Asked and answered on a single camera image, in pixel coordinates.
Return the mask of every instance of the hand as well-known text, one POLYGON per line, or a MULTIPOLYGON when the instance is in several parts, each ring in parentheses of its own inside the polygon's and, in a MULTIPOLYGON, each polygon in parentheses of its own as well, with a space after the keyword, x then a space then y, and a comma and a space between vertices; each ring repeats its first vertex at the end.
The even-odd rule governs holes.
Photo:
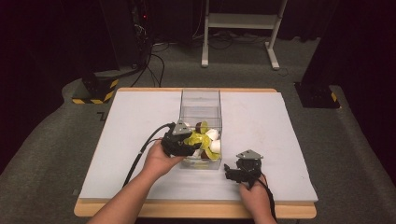
MULTIPOLYGON (((267 185, 263 175, 260 176, 260 181, 267 185)), ((251 189, 248 189, 245 184, 239 184, 239 193, 241 194, 244 206, 253 216, 256 224, 276 223, 271 215, 271 206, 267 191, 259 181, 256 181, 251 189)))
POLYGON ((172 167, 181 162, 184 157, 168 157, 163 152, 161 140, 155 141, 154 145, 149 149, 145 164, 141 173, 152 176, 155 179, 166 175, 172 167))

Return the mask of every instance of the white paper sheet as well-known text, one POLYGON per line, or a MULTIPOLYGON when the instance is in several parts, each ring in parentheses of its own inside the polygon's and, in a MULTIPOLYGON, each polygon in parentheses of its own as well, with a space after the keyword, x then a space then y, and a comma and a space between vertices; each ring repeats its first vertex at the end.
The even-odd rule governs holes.
MULTIPOLYGON (((160 126, 176 122, 180 91, 118 91, 87 173, 81 199, 110 199, 122 187, 134 159, 160 126)), ((262 154, 262 171, 276 202, 316 202, 304 157, 279 92, 221 92, 222 162, 219 170, 174 167, 152 187, 149 199, 240 200, 238 185, 223 164, 236 154, 262 154)), ((155 137, 162 137, 164 129, 155 137)), ((147 151, 133 177, 142 169, 147 151)))

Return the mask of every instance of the handheld controller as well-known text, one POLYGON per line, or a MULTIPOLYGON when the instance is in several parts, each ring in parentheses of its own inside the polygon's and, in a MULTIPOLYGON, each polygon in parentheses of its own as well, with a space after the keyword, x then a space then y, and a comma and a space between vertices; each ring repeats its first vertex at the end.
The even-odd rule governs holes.
POLYGON ((236 157, 239 158, 236 162, 238 169, 231 169, 229 165, 224 164, 225 177, 237 183, 248 182, 251 188, 262 174, 262 155, 249 149, 239 153, 236 157))
POLYGON ((185 144, 184 139, 189 138, 191 134, 191 130, 182 119, 179 119, 177 123, 171 123, 169 131, 165 133, 161 141, 165 154, 168 156, 192 156, 195 150, 201 147, 201 143, 193 146, 185 144))

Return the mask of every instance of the clear plastic bin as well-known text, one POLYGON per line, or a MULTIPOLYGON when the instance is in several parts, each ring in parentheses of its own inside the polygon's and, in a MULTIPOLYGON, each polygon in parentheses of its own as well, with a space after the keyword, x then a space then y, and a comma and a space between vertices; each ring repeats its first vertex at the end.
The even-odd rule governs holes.
POLYGON ((192 130, 185 143, 202 143, 194 155, 180 164, 182 169, 218 170, 221 164, 221 104, 219 90, 185 89, 181 94, 180 116, 192 130))

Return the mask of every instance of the cable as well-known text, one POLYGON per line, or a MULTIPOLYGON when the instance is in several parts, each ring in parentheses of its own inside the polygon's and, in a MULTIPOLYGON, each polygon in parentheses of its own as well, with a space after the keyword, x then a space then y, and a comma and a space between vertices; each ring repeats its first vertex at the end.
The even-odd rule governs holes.
POLYGON ((201 19, 202 19, 202 14, 204 11, 204 0, 201 0, 201 14, 199 16, 199 23, 198 23, 198 27, 195 30, 195 33, 192 35, 192 38, 194 38, 194 36, 198 33, 199 27, 201 26, 201 19))
POLYGON ((227 46, 222 47, 222 48, 218 48, 218 47, 215 47, 214 45, 208 44, 208 46, 212 49, 227 49, 233 44, 233 37, 230 34, 228 34, 228 32, 225 35, 216 36, 215 39, 219 42, 230 42, 230 43, 227 46))
POLYGON ((122 187, 125 187, 125 185, 128 184, 129 179, 131 178, 132 173, 134 172, 134 169, 136 168, 137 163, 139 162, 140 158, 141 158, 142 155, 143 155, 143 152, 145 152, 146 147, 148 146, 148 144, 149 144, 150 142, 152 142, 151 138, 152 138, 157 132, 159 132, 161 129, 166 128, 166 127, 170 127, 171 125, 172 125, 172 123, 164 124, 163 126, 159 127, 157 130, 155 130, 154 133, 151 134, 151 136, 150 136, 150 137, 148 138, 148 140, 146 141, 145 145, 143 145, 142 148, 140 149, 139 153, 138 153, 137 156, 136 156, 136 159, 134 159, 134 163, 132 164, 132 167, 131 167, 131 169, 129 170, 128 175, 126 176, 125 181, 124 181, 124 184, 122 185, 122 187))
POLYGON ((151 56, 154 56, 154 57, 160 59, 161 63, 163 63, 163 70, 161 71, 160 82, 158 83, 158 85, 161 87, 163 84, 163 71, 165 70, 165 63, 163 62, 163 59, 160 56, 158 56, 157 54, 151 54, 151 56))
POLYGON ((149 61, 151 60, 151 51, 152 51, 152 47, 150 48, 150 54, 148 55, 148 59, 147 61, 144 63, 144 68, 142 69, 142 72, 139 74, 139 76, 137 77, 137 79, 134 81, 134 83, 131 85, 131 87, 134 86, 134 84, 136 84, 136 82, 142 77, 143 73, 146 71, 146 69, 149 66, 149 61))
POLYGON ((267 188, 267 186, 258 177, 256 177, 253 174, 251 174, 245 167, 241 166, 241 169, 243 169, 248 175, 253 177, 255 180, 259 181, 262 184, 263 187, 267 188))
POLYGON ((158 78, 155 76, 155 74, 151 71, 151 69, 148 67, 149 72, 151 73, 151 79, 152 79, 152 83, 154 84, 155 87, 155 81, 157 81, 158 85, 160 85, 160 81, 158 80, 158 78))

